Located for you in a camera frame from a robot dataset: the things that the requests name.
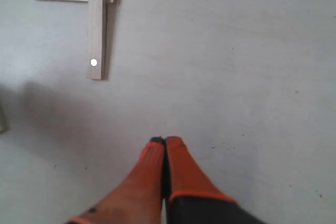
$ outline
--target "white dot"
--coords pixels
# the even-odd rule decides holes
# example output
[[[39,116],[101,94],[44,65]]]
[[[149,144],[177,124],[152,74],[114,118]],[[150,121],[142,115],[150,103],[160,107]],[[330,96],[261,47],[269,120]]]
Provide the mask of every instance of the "white dot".
[[[98,64],[96,59],[91,60],[91,66],[95,67]]]

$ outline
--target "concrete floor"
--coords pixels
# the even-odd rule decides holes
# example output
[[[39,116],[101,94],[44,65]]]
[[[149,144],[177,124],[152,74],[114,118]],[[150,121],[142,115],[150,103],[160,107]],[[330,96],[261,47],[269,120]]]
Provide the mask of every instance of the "concrete floor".
[[[335,223],[335,0],[118,0],[108,81],[87,4],[0,6],[0,223],[80,213],[156,135],[268,223]]]

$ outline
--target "black speck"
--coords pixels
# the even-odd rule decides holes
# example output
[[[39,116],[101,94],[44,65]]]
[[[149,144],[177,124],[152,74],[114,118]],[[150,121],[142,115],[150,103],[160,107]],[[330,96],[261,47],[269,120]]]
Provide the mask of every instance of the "black speck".
[[[88,212],[97,212],[97,209],[94,208],[94,207],[91,207],[91,208],[88,210]]]

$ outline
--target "gray floor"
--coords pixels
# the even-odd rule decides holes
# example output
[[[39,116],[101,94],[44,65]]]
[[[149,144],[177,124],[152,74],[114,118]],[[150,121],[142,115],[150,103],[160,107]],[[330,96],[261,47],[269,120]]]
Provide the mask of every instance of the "gray floor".
[[[336,221],[335,0],[118,0],[108,81],[87,4],[0,0],[0,223],[62,223],[180,135],[268,223]]]

